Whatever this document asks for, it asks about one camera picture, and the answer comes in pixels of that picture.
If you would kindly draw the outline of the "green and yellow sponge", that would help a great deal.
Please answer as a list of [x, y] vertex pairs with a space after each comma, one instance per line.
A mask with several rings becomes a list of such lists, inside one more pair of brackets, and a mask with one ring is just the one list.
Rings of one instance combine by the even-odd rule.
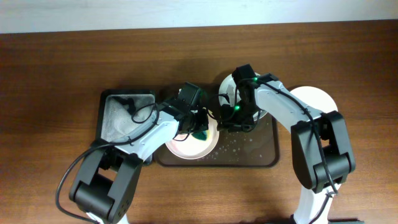
[[208, 138], [211, 137], [211, 131], [210, 130], [205, 130], [205, 131], [199, 131], [192, 133], [193, 138], [200, 140], [200, 141], [206, 141]]

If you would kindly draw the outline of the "white plate with red stain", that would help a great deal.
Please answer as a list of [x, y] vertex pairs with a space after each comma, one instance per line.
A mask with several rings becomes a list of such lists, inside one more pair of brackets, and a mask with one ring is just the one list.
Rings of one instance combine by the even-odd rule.
[[199, 159], [209, 154], [217, 145], [220, 132], [217, 130], [218, 123], [212, 118], [208, 119], [205, 140], [197, 139], [192, 135], [185, 139], [186, 134], [179, 134], [176, 140], [165, 143], [168, 150], [175, 156], [188, 160]]

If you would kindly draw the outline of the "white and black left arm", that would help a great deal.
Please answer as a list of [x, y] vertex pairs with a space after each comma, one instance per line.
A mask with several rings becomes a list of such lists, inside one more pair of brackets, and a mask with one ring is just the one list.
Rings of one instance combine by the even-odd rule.
[[80, 164], [69, 199], [85, 212], [90, 223], [125, 223], [144, 161], [178, 134], [208, 128], [208, 110], [182, 105], [151, 103], [143, 121], [134, 121], [132, 131], [107, 141], [99, 138], [71, 164]]

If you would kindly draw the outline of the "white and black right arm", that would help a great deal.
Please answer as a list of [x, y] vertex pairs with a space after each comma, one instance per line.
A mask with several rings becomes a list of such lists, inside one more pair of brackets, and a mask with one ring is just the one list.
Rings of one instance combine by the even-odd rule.
[[265, 111], [289, 131], [294, 172], [302, 185], [291, 223], [328, 223], [338, 189], [356, 168], [343, 115], [314, 108], [293, 94], [270, 73], [228, 75], [219, 87], [223, 122], [228, 131], [244, 131], [246, 121]]

